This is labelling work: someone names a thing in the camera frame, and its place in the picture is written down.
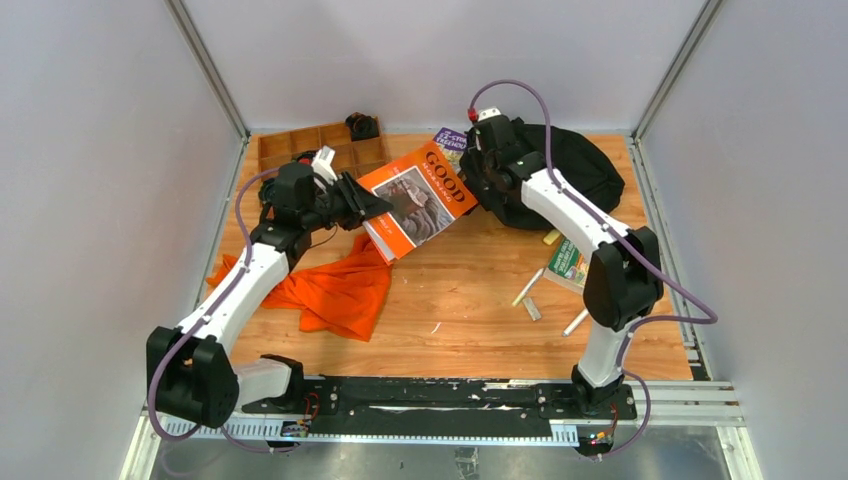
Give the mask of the purple Treehouse book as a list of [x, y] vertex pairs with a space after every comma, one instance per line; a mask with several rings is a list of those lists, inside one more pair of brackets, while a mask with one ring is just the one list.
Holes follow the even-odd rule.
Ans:
[[467, 147], [467, 137], [464, 132], [442, 127], [433, 137], [442, 154], [456, 171], [460, 171], [460, 159]]

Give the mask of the orange Good Morning book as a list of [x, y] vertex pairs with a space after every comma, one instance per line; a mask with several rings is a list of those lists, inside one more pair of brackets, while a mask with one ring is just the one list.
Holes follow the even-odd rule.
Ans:
[[362, 176], [359, 183], [391, 204], [388, 212], [364, 223], [388, 264], [440, 234], [478, 205], [434, 141]]

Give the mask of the black backpack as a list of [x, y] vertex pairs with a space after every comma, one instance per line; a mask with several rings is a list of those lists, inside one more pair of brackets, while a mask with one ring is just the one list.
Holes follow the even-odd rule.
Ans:
[[[552, 161], [559, 173], [589, 201], [606, 213], [620, 204], [625, 181], [609, 157], [585, 136], [553, 126]], [[520, 230], [550, 230], [541, 215], [521, 205], [506, 193], [499, 193], [484, 178], [482, 161], [469, 148], [459, 160], [464, 184], [480, 206], [505, 226]]]

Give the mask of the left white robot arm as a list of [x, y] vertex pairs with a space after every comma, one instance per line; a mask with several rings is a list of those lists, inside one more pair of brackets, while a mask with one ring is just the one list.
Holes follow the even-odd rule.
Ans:
[[235, 366], [229, 355], [262, 301], [312, 246], [315, 231], [359, 228], [391, 211], [349, 173], [318, 162], [290, 162], [258, 174], [262, 211], [253, 229], [240, 228], [245, 247], [224, 280], [172, 328], [158, 327], [146, 342], [147, 407], [162, 436], [161, 413], [219, 428], [242, 406], [269, 400], [283, 413], [306, 400], [299, 362], [263, 355]]

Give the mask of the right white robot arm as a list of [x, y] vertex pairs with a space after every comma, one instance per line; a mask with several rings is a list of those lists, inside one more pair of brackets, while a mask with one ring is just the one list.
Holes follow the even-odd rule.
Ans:
[[582, 298], [593, 320], [590, 339], [571, 374], [571, 403], [584, 417], [609, 407], [623, 382], [628, 330], [663, 296], [658, 240], [590, 202], [548, 161], [521, 145], [517, 126], [496, 108], [468, 112], [461, 157], [465, 183], [505, 226], [553, 228], [588, 262]]

